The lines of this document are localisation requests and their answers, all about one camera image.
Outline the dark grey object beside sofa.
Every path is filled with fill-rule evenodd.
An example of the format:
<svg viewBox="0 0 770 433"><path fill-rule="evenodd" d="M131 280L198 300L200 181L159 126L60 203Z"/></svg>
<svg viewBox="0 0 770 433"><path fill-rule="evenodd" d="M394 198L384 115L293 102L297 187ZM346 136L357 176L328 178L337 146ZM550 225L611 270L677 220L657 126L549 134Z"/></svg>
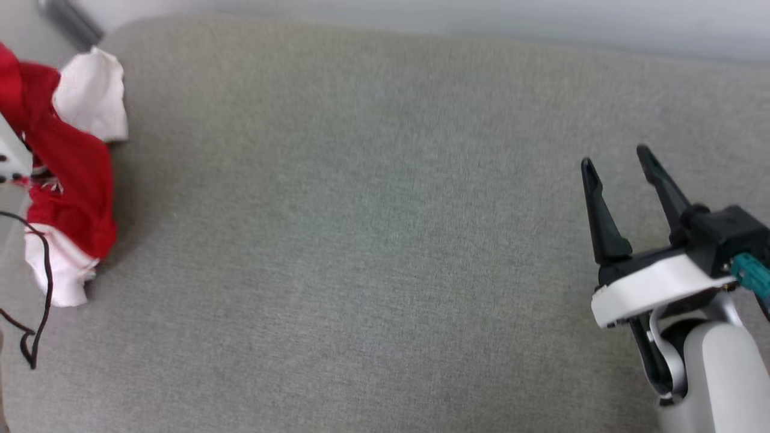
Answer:
<svg viewBox="0 0 770 433"><path fill-rule="evenodd" d="M88 51L104 38L104 30L75 5L74 0L36 0L47 20L79 51Z"/></svg>

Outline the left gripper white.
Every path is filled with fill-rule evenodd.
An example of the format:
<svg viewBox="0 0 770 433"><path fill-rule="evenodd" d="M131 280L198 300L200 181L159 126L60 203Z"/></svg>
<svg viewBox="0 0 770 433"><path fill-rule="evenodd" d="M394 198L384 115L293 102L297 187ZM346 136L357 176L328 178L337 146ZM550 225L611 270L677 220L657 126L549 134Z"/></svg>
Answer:
<svg viewBox="0 0 770 433"><path fill-rule="evenodd" d="M0 114L0 183L30 178L32 167L30 150Z"/></svg>

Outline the grey fabric sofa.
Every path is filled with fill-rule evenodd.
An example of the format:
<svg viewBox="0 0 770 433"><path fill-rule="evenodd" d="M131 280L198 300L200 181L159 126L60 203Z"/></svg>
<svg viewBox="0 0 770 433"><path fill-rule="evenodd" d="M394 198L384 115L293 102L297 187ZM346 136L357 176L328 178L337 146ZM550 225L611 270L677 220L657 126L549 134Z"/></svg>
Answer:
<svg viewBox="0 0 770 433"><path fill-rule="evenodd" d="M11 433L652 433L602 330L579 164L635 251L691 201L770 225L770 66L502 38L156 17L107 36L117 242Z"/></svg>

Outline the red and white Bulls jersey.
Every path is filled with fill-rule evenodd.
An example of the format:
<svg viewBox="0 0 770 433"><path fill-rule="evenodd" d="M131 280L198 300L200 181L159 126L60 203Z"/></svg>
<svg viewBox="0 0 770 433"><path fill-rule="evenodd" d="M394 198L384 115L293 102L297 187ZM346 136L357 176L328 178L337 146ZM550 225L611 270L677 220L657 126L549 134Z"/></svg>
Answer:
<svg viewBox="0 0 770 433"><path fill-rule="evenodd" d="M0 43L0 115L31 151L21 176L31 199L25 258L48 289L40 232L49 244L52 304L86 303L85 283L115 244L108 143L129 137L124 68L97 47L55 69L20 60Z"/></svg>

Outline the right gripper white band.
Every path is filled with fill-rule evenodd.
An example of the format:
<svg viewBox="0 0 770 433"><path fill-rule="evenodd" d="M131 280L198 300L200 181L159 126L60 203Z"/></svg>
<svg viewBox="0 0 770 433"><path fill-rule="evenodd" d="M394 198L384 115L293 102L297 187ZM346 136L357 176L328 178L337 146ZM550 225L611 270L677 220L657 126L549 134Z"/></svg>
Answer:
<svg viewBox="0 0 770 433"><path fill-rule="evenodd" d="M662 205L670 230L669 244L674 247L687 244L689 235L682 224L682 215L690 208L690 201L649 146L637 145L637 157L644 178L654 187ZM637 271L623 271L617 262L632 257L632 246L611 216L604 201L602 181L590 158L581 160L581 178L594 260L601 266L599 288L591 298L597 326L608 328L641 313L735 282L731 275L709 276L685 253L657 260Z"/></svg>

